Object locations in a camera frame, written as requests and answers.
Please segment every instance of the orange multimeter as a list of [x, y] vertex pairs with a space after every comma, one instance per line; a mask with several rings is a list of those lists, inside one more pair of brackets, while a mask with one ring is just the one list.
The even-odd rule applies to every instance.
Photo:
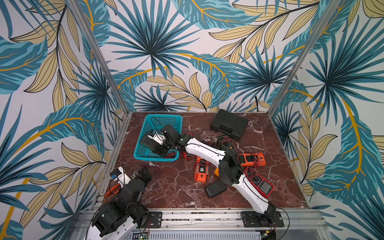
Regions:
[[241, 153], [237, 155], [237, 159], [243, 167], [259, 167], [266, 164], [264, 155], [261, 152]]
[[207, 183], [209, 162], [207, 162], [206, 160], [200, 157], [197, 157], [194, 167], [195, 167], [195, 181]]

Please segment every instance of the marble surface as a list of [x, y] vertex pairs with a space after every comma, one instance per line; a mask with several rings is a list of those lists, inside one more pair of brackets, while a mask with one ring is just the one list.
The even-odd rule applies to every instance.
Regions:
[[[194, 181], [195, 158], [179, 157], [174, 162], [146, 162], [133, 158], [134, 148], [145, 116], [149, 113], [133, 113], [127, 129], [116, 167], [122, 166], [130, 176], [135, 170], [147, 166], [152, 181], [142, 195], [142, 202], [147, 208], [249, 208], [250, 204], [234, 187], [210, 199], [204, 192], [204, 183]], [[214, 113], [177, 113], [183, 116], [182, 133], [192, 133], [198, 140], [215, 142], [220, 132], [210, 130], [209, 125]], [[250, 120], [240, 141], [234, 141], [238, 152], [253, 152], [254, 149], [264, 153], [266, 166], [260, 167], [258, 173], [269, 180], [275, 189], [269, 197], [277, 207], [307, 207], [304, 197], [293, 176], [292, 170], [279, 143], [267, 114], [239, 114]], [[209, 183], [218, 180], [214, 175], [215, 167], [209, 168]]]

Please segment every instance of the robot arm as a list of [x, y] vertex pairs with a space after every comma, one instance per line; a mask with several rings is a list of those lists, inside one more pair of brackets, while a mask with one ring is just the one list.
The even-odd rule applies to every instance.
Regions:
[[160, 156], [164, 156], [171, 148], [186, 151], [209, 161], [219, 169], [221, 181], [236, 188], [255, 212], [262, 214], [267, 220], [272, 219], [276, 208], [248, 181], [234, 151], [215, 149], [187, 134], [181, 136], [171, 125], [164, 126], [161, 132], [165, 137], [161, 144], [152, 139], [159, 134], [154, 130], [144, 135], [140, 143]]

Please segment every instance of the tropical leaf wallpaper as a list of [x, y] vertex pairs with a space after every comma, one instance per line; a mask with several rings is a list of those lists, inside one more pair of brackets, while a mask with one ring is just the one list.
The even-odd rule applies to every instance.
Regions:
[[[105, 2], [80, 4], [102, 46]], [[124, 116], [64, 0], [0, 8], [0, 239], [64, 240], [94, 200]]]
[[267, 111], [328, 2], [114, 0], [88, 19], [130, 111]]
[[342, 1], [272, 117], [336, 240], [384, 239], [383, 17], [384, 1]]

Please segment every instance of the basket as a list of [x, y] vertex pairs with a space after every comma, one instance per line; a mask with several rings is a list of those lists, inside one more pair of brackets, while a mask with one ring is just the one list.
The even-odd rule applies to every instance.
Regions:
[[171, 125], [181, 134], [181, 127], [183, 125], [183, 117], [174, 114], [148, 114], [144, 118], [143, 126], [141, 127], [139, 139], [137, 140], [133, 157], [138, 160], [152, 161], [152, 162], [174, 162], [179, 157], [177, 150], [171, 149], [168, 151], [170, 154], [172, 151], [176, 152], [174, 158], [162, 158], [156, 153], [153, 153], [149, 148], [140, 144], [141, 138], [146, 132], [151, 129], [160, 131], [165, 125]]

